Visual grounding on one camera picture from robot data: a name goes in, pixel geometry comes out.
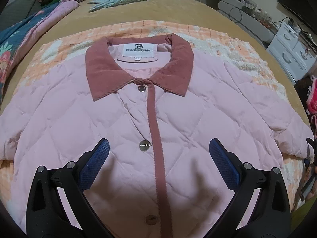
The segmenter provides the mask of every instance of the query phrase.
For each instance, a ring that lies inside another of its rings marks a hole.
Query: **white dresser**
[[[285,22],[267,51],[278,61],[293,85],[317,66],[316,53]]]

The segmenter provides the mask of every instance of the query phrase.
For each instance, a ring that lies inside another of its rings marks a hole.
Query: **drawer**
[[[300,41],[298,41],[294,47],[293,54],[298,57],[307,71],[310,70],[316,61],[316,55],[311,50],[306,53],[306,46]]]
[[[278,52],[277,50],[272,47],[272,48],[268,48],[267,51],[273,55],[273,57],[275,58],[275,60],[280,64],[282,70],[285,72],[286,76],[288,77],[289,81],[293,84],[293,86],[296,84],[294,78],[292,77],[292,75],[290,74],[290,72],[286,69],[286,67],[284,66],[283,62],[281,61],[281,59],[278,56]]]
[[[283,64],[294,80],[300,80],[307,73],[304,66],[291,55],[289,50],[281,44],[278,38],[273,39],[269,48],[274,53],[274,57],[278,57],[278,62]]]
[[[280,38],[280,41],[288,46],[291,50],[295,47],[298,41],[298,37],[284,24],[282,24],[280,27],[277,36]]]

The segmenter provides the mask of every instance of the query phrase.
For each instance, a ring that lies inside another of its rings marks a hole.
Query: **blue gripper pad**
[[[96,149],[79,174],[78,187],[81,192],[88,190],[93,184],[110,151],[108,140],[104,140]]]
[[[240,184],[240,174],[227,156],[228,152],[218,143],[220,143],[218,139],[212,139],[210,141],[209,153],[228,189],[237,191]]]

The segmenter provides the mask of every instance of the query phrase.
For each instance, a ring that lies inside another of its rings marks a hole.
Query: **peach checkered blanket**
[[[153,20],[95,28],[43,45],[33,57],[15,91],[21,86],[29,85],[40,79],[42,75],[60,62],[84,54],[88,47],[101,37],[148,37],[168,33],[181,36],[190,42],[192,47],[205,53],[220,56],[223,60],[253,76],[256,83],[276,91],[281,99],[288,101],[284,86],[277,82],[272,71],[268,68],[267,62],[260,58],[249,43],[207,28]],[[283,158],[285,167],[282,173],[292,207],[302,177],[303,162],[289,155],[283,155]],[[0,198],[6,207],[10,207],[10,181],[12,178],[13,162],[5,161],[0,168]]]

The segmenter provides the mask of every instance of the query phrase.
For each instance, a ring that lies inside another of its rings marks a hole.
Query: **clothing label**
[[[142,57],[154,57],[154,47],[157,49],[157,45],[154,44],[124,44],[122,56],[142,58]]]

